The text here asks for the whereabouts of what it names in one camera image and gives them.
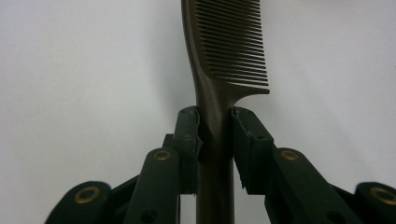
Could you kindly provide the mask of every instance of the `white background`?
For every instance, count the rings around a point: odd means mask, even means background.
[[[334,185],[396,187],[396,2],[266,0],[262,27],[271,94],[238,105]],[[1,222],[43,223],[75,185],[138,175],[190,105],[178,0],[1,1]],[[263,223],[263,197],[235,182],[236,223]]]

